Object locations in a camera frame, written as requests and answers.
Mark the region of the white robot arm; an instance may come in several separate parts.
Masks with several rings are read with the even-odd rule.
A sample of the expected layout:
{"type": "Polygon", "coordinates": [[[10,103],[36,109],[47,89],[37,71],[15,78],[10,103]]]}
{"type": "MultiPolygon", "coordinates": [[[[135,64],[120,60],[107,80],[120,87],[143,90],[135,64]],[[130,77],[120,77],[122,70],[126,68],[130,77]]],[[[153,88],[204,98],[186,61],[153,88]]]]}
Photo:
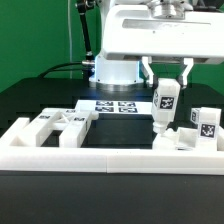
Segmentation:
{"type": "Polygon", "coordinates": [[[198,0],[97,0],[101,50],[90,81],[113,89],[142,82],[153,86],[151,63],[180,63],[181,86],[196,63],[224,62],[224,12],[198,0]]]}

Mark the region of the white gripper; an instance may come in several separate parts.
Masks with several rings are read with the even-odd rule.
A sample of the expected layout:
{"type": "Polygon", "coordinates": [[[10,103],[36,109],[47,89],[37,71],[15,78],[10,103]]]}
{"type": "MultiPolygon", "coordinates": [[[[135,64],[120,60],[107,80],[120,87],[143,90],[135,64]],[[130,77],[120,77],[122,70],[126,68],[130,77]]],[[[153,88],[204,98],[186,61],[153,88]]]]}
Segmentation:
{"type": "Polygon", "coordinates": [[[178,20],[155,18],[145,5],[116,5],[105,20],[101,52],[108,60],[143,56],[141,70],[151,88],[157,85],[152,58],[184,58],[177,81],[185,89],[194,59],[206,64],[224,62],[224,13],[187,11],[178,20]]]}

